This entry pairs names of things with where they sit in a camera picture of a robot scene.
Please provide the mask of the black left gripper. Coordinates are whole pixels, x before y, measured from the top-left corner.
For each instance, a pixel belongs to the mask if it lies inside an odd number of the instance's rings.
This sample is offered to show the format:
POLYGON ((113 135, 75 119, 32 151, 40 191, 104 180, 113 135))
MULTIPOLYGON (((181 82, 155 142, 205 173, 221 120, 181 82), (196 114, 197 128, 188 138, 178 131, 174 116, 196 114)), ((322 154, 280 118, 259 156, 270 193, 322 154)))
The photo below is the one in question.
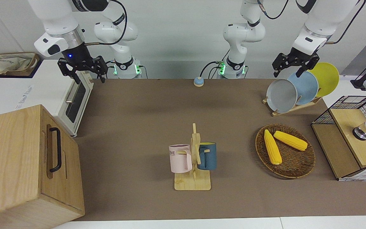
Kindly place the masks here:
POLYGON ((318 54, 306 54, 297 48, 292 47, 289 54, 279 53, 276 59, 272 62, 273 76, 276 78, 280 72, 290 66, 299 66, 299 70, 296 71, 296 77, 299 78, 307 71, 312 70, 320 60, 318 54))

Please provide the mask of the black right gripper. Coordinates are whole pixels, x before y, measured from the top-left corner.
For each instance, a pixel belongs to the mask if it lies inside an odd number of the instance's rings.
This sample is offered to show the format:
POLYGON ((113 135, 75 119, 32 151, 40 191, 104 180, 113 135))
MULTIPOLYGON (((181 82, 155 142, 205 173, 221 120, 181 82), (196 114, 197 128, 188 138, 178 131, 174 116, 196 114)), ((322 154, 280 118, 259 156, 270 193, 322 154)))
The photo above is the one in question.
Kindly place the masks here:
POLYGON ((80 78, 76 74, 76 71, 91 71, 97 74, 101 83, 105 83, 108 66, 104 58, 102 56, 92 58, 85 43, 62 51, 62 54, 64 59, 59 59, 57 65, 63 76, 70 77, 79 85, 80 78))

